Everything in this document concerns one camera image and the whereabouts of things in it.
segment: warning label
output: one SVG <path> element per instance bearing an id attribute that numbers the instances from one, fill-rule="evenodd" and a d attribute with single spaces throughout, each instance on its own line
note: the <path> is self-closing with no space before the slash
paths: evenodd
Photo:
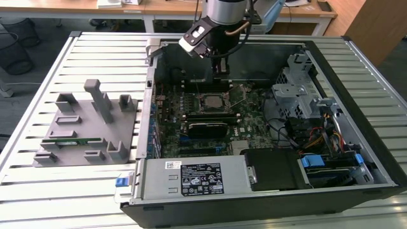
<path id="1" fill-rule="evenodd" d="M 181 177 L 186 197 L 225 193 L 221 163 L 182 165 Z"/>

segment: red wire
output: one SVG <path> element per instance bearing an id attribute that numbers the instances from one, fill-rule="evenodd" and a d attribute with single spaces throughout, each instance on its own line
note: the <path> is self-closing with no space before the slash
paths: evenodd
<path id="1" fill-rule="evenodd" d="M 312 132 L 310 132 L 310 141 L 312 141 L 312 139 L 313 139 L 314 130 L 318 130 L 318 129 L 322 129 L 322 127 L 314 127 L 314 128 L 313 128 L 313 130 L 312 130 Z"/>

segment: green circuit board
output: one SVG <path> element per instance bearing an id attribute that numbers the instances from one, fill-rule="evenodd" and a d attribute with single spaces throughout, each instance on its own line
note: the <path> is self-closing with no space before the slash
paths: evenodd
<path id="1" fill-rule="evenodd" d="M 263 113 L 261 110 L 262 102 L 265 99 L 265 89 L 250 90 L 243 97 L 239 94 L 241 89 L 246 89 L 246 84 L 234 84 L 234 89 L 229 95 L 229 106 L 237 114 L 241 114 L 242 121 L 238 125 L 230 125 L 225 138 L 221 139 L 189 139 L 189 136 L 183 133 L 185 122 L 182 116 L 186 113 L 186 108 L 182 107 L 182 100 L 187 97 L 194 98 L 197 94 L 182 93 L 178 86 L 166 86 L 166 93 L 163 93 L 161 111 L 161 132 L 162 136 L 162 158 L 175 158 L 185 156 L 207 156 L 206 154 L 183 155 L 181 150 L 183 149 L 217 149 L 217 155 L 227 156 L 234 155 L 231 143 L 233 141 L 246 140 L 249 148 L 273 148 L 274 141 L 271 138 L 270 130 L 266 126 L 263 119 Z M 206 96 L 214 97 L 218 94 L 202 93 L 201 97 L 206 99 Z M 206 108 L 199 107 L 199 104 L 193 103 L 190 113 L 201 112 Z"/>

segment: wire mesh basket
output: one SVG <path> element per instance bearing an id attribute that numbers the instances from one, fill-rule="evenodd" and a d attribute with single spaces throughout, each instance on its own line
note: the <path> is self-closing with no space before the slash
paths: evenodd
<path id="1" fill-rule="evenodd" d="M 0 33 L 0 67 L 10 75 L 21 75 L 34 68 L 33 60 L 15 33 Z"/>
<path id="2" fill-rule="evenodd" d="M 35 24 L 30 18 L 0 18 L 0 24 L 7 32 L 18 34 L 19 42 L 25 47 L 33 47 L 41 43 Z"/>

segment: silver metal frame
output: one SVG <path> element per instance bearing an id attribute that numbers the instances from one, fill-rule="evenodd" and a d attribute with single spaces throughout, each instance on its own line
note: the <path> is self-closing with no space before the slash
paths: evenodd
<path id="1" fill-rule="evenodd" d="M 65 228 L 141 228 L 121 211 L 119 204 L 114 200 L 115 178 L 121 173 L 135 170 L 137 150 L 131 152 L 133 161 L 127 165 L 31 168 L 33 150 L 38 149 L 38 139 L 27 139 L 27 137 L 39 137 L 47 130 L 47 126 L 43 125 L 50 122 L 54 114 L 39 115 L 39 112 L 53 112 L 57 109 L 53 107 L 55 104 L 49 102 L 57 98 L 58 92 L 74 90 L 77 91 L 74 93 L 83 97 L 75 85 L 82 85 L 79 82 L 97 76 L 89 75 L 91 71 L 95 71 L 95 67 L 87 67 L 82 75 L 66 77 L 65 67 L 70 64 L 67 60 L 87 56 L 90 59 L 82 59 L 83 62 L 77 59 L 77 62 L 93 65 L 95 57 L 99 60 L 102 58 L 118 60 L 115 53 L 123 53 L 123 57 L 133 58 L 134 62 L 145 61 L 149 38 L 179 39 L 181 37 L 182 34 L 85 32 L 79 38 L 69 39 L 10 143 L 0 154 L 2 228 L 61 228 L 62 225 Z M 251 39 L 314 40 L 397 161 L 407 171 L 407 106 L 404 100 L 397 99 L 400 96 L 394 93 L 393 87 L 358 50 L 342 38 L 333 37 L 253 35 Z M 78 52 L 94 50 L 95 46 L 91 45 L 95 41 L 105 42 L 103 44 L 110 43 L 115 47 L 98 47 L 99 53 L 95 55 Z M 119 90 L 131 89 L 133 97 L 142 100 L 145 93 L 135 88 L 139 88 L 139 83 L 146 81 L 149 66 L 143 68 L 117 66 L 115 74 L 110 73 L 111 67 L 103 68 L 103 74 L 98 74 L 98 77 L 101 77 L 102 87 L 110 89 L 110 98 L 114 98 Z M 321 77 L 320 81 L 328 94 L 333 95 Z M 138 118 L 142 120 L 142 113 L 138 114 Z M 139 128 L 141 124 L 137 124 L 135 134 L 139 133 Z M 134 146 L 138 145 L 138 137 L 134 136 Z M 407 198 L 405 195 L 398 195 L 389 199 L 370 201 L 340 214 L 222 223 L 191 228 L 291 228 L 293 225 L 299 224 L 310 228 L 332 229 L 404 228 L 407 220 L 406 204 Z"/>

